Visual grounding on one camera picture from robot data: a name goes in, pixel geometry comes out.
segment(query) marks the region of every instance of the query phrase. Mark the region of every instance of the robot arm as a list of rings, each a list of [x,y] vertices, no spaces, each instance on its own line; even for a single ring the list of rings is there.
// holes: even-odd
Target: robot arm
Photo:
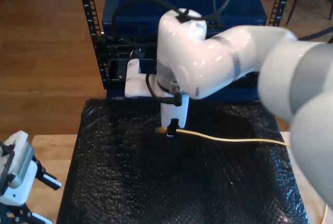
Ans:
[[[189,14],[200,16],[191,10]],[[173,11],[160,20],[157,74],[149,81],[159,96],[173,97],[174,88],[183,93],[181,106],[161,104],[162,126],[174,119],[180,128],[185,126],[189,97],[202,99],[260,71],[262,103],[291,123],[296,161],[333,207],[333,46],[298,41],[292,32],[277,27],[239,26],[210,39],[205,39],[206,32],[205,21],[180,22]],[[125,96],[151,96],[144,77],[139,60],[131,60]]]

